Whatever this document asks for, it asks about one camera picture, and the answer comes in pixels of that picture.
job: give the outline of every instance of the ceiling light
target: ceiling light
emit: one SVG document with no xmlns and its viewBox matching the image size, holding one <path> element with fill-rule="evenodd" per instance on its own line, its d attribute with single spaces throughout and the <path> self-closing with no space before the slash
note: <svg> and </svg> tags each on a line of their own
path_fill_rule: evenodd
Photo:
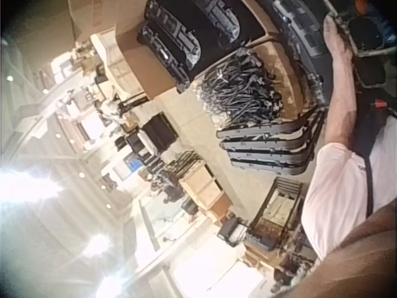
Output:
<svg viewBox="0 0 397 298">
<path fill-rule="evenodd" d="M 107 276 L 101 282 L 96 298 L 116 298 L 122 293 L 122 281 L 116 276 Z"/>
<path fill-rule="evenodd" d="M 33 178 L 25 173 L 0 174 L 1 202 L 35 202 L 56 197 L 62 190 L 49 179 Z"/>
<path fill-rule="evenodd" d="M 93 236 L 88 243 L 86 249 L 83 251 L 83 255 L 91 258 L 93 256 L 100 255 L 107 251 L 110 247 L 110 240 L 105 235 Z"/>
</svg>

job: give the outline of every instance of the cable bundle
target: cable bundle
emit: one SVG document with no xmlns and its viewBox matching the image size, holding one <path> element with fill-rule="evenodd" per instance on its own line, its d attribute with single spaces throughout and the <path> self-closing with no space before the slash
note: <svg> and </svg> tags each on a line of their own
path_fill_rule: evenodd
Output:
<svg viewBox="0 0 397 298">
<path fill-rule="evenodd" d="M 240 48 L 206 73 L 197 95 L 211 115 L 226 117 L 224 127 L 261 124 L 280 117 L 283 107 L 274 79 L 252 50 Z"/>
</svg>

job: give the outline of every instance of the black strap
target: black strap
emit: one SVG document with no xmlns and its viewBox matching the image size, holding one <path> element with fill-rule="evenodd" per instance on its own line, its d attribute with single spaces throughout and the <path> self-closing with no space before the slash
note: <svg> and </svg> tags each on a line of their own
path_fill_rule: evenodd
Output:
<svg viewBox="0 0 397 298">
<path fill-rule="evenodd" d="M 352 140 L 353 151 L 364 159 L 367 175 L 367 217 L 373 213 L 373 181 L 370 154 L 379 131 L 385 126 L 388 114 L 385 109 L 370 109 L 358 119 Z"/>
<path fill-rule="evenodd" d="M 365 172 L 367 174 L 367 213 L 369 218 L 373 214 L 373 181 L 372 181 L 372 168 L 369 156 L 364 158 Z"/>
</svg>

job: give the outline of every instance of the floor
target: floor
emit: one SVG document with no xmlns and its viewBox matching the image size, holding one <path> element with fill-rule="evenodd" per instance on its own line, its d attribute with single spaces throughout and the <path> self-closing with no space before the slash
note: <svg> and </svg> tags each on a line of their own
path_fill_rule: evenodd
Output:
<svg viewBox="0 0 397 298">
<path fill-rule="evenodd" d="M 218 145 L 211 117 L 196 98 L 194 86 L 183 94 L 170 90 L 154 101 L 174 126 L 184 147 L 194 149 L 207 162 L 233 201 L 234 211 L 240 217 L 253 219 L 276 175 L 231 166 L 226 152 Z M 311 162 L 304 174 L 292 179 L 308 182 L 313 171 L 314 163 Z"/>
</svg>

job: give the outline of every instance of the hand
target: hand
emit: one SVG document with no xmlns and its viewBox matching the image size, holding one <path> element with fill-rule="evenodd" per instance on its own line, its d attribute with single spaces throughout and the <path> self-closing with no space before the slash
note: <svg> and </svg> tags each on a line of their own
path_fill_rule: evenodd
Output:
<svg viewBox="0 0 397 298">
<path fill-rule="evenodd" d="M 347 46 L 337 31 L 334 19 L 328 14 L 324 19 L 324 40 L 334 60 L 350 63 L 353 58 L 352 50 Z"/>
</svg>

